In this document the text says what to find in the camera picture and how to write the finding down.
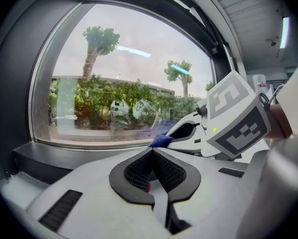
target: fluorescent light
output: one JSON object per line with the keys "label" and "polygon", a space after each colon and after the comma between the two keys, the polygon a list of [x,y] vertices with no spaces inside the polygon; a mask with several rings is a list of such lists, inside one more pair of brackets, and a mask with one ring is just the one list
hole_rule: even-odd
{"label": "fluorescent light", "polygon": [[175,64],[171,65],[171,67],[172,67],[173,69],[175,69],[175,70],[180,71],[181,73],[184,73],[184,74],[190,74],[187,70],[185,70],[185,69],[183,69],[183,68],[181,68],[181,67],[179,67],[179,66],[177,66],[177,65],[175,65]]}
{"label": "fluorescent light", "polygon": [[144,51],[131,49],[131,48],[127,48],[127,47],[120,46],[120,45],[117,46],[117,49],[118,50],[126,50],[126,51],[129,51],[130,53],[134,53],[134,54],[137,54],[137,55],[140,55],[140,56],[143,56],[143,57],[147,57],[147,58],[151,57],[151,54],[146,53]]}
{"label": "fluorescent light", "polygon": [[284,49],[287,45],[287,39],[289,34],[289,17],[283,18],[283,35],[282,41],[280,42],[280,48]]}
{"label": "fluorescent light", "polygon": [[157,83],[153,83],[153,82],[148,82],[149,85],[153,85],[153,86],[157,86],[157,87],[162,87],[162,85],[157,84]]}

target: white wall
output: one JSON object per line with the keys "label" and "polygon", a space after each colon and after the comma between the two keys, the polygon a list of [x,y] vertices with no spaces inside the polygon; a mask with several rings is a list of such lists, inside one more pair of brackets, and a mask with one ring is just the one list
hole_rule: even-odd
{"label": "white wall", "polygon": [[246,71],[246,74],[254,75],[254,74],[263,74],[266,76],[266,81],[273,80],[287,80],[286,70],[284,68],[266,68],[266,69],[258,69]]}

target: ceiling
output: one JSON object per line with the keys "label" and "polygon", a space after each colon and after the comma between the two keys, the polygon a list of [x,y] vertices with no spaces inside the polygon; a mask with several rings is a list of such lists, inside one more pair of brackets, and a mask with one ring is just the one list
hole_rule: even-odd
{"label": "ceiling", "polygon": [[[219,11],[235,31],[233,35],[246,71],[298,65],[298,23],[283,0],[212,1],[217,8],[221,7]],[[283,16],[290,16],[291,26],[287,47],[280,50]]]}

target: tree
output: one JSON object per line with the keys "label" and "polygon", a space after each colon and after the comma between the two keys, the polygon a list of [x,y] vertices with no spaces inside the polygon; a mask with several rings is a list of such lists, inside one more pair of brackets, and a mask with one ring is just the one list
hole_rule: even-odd
{"label": "tree", "polygon": [[209,83],[207,83],[207,85],[205,86],[205,90],[209,91],[211,88],[214,87],[214,82],[210,81]]}
{"label": "tree", "polygon": [[87,40],[88,50],[83,67],[83,79],[89,80],[98,56],[108,55],[118,44],[120,35],[113,28],[102,29],[100,26],[88,27],[83,36]]}
{"label": "tree", "polygon": [[185,62],[184,60],[179,62],[174,62],[173,60],[170,60],[168,62],[168,68],[164,69],[164,72],[168,75],[168,80],[170,82],[174,82],[176,80],[180,80],[182,82],[183,86],[183,96],[188,96],[188,84],[190,84],[192,80],[192,75],[183,73],[174,67],[172,65],[176,65],[178,67],[181,67],[182,69],[185,69],[186,71],[190,71],[192,64]]}

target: blue cloth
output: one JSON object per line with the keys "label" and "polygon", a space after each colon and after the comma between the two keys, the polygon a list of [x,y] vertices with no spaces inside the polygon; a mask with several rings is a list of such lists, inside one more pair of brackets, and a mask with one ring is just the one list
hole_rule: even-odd
{"label": "blue cloth", "polygon": [[153,142],[150,143],[149,147],[167,147],[169,143],[174,139],[174,137],[166,136],[167,132],[157,134]]}

